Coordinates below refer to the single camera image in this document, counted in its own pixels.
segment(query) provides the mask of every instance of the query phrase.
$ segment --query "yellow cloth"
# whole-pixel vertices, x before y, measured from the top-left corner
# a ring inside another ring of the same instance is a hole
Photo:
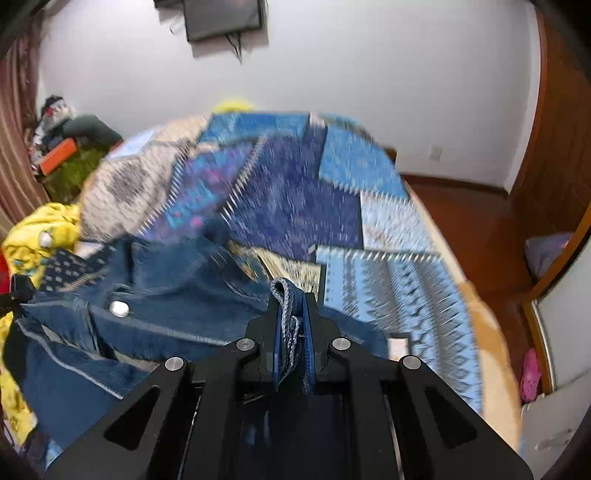
[[[2,244],[11,274],[29,275],[38,287],[45,273],[45,259],[55,248],[73,250],[80,235],[78,205],[48,203],[16,224]],[[23,444],[37,420],[17,383],[4,367],[2,352],[12,323],[12,313],[0,319],[0,391],[2,409],[19,444]]]
[[[218,103],[213,109],[213,113],[249,112],[251,110],[254,110],[254,107],[247,101],[229,99]]]

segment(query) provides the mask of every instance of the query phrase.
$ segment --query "bed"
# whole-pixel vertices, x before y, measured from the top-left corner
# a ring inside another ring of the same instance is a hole
[[[518,449],[518,387],[498,322],[356,122],[299,112],[170,122],[112,151],[80,209],[80,257],[124,233],[174,242],[221,219],[252,280],[286,277],[379,325],[390,358],[420,356]]]

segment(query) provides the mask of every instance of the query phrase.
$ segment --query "brown curtain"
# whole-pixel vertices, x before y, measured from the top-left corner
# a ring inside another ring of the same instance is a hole
[[[0,60],[0,241],[8,230],[48,202],[33,177],[27,145],[35,128],[41,15]]]

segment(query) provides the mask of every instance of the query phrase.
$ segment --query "wooden door frame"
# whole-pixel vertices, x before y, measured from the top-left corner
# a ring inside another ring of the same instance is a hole
[[[554,371],[550,360],[550,350],[542,327],[537,303],[550,292],[552,287],[562,278],[570,266],[575,262],[581,250],[591,236],[591,204],[587,207],[583,219],[574,231],[566,247],[550,265],[537,284],[527,294],[521,306],[523,307],[527,323],[530,326],[534,347],[538,353],[538,362],[542,370],[542,391],[551,394],[556,390]]]
[[[530,140],[525,151],[523,162],[519,168],[519,173],[515,179],[515,184],[511,189],[509,198],[515,198],[519,187],[523,184],[528,169],[534,158],[536,144],[540,136],[542,117],[544,115],[544,106],[548,86],[548,48],[546,40],[545,22],[542,13],[536,10],[538,30],[540,33],[540,89],[538,91],[538,101],[536,105],[534,123],[531,128]],[[559,279],[566,273],[572,263],[576,260],[578,254],[586,245],[591,236],[591,204],[583,215],[577,229],[571,240],[562,250],[560,255],[550,265],[550,268],[538,281],[538,283],[527,293],[521,306],[523,307],[525,317],[530,327],[534,347],[537,352],[538,362],[542,370],[542,390],[546,394],[552,393],[556,389],[554,381],[554,372],[550,359],[550,351],[544,334],[544,328],[540,321],[537,309],[538,302],[552,289]]]

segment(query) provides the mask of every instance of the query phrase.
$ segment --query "denim jeans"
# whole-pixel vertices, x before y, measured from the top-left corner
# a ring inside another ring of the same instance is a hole
[[[84,275],[61,289],[42,288],[22,305],[4,360],[58,445],[71,444],[157,363],[215,353],[267,310],[269,288],[251,281],[223,246],[228,228],[214,220],[201,234],[166,245],[125,236],[97,254],[102,258],[62,251],[52,259],[48,275],[58,269],[62,275],[73,262],[83,264]],[[293,314],[301,315],[303,295],[290,288],[300,302]],[[126,314],[113,309],[115,301],[127,306]],[[320,313],[343,335],[387,355],[374,325],[331,309]]]

